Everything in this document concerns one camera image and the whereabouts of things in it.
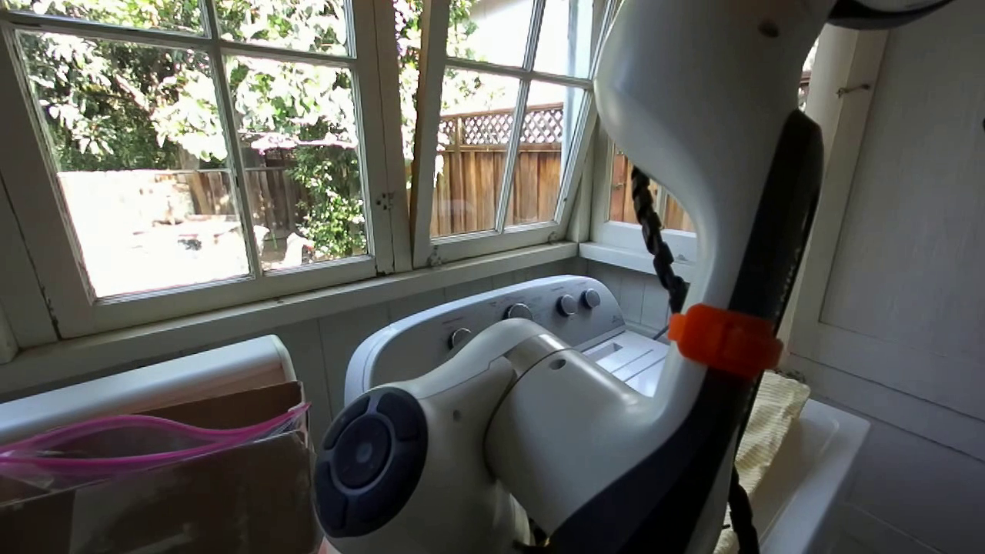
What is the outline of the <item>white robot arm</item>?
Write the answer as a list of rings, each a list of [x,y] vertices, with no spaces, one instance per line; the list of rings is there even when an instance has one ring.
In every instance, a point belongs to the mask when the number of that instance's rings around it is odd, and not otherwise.
[[[948,0],[618,0],[593,58],[610,141],[700,228],[663,340],[593,277],[398,321],[348,369],[313,498],[337,554],[712,554],[821,186],[796,105],[815,36]]]

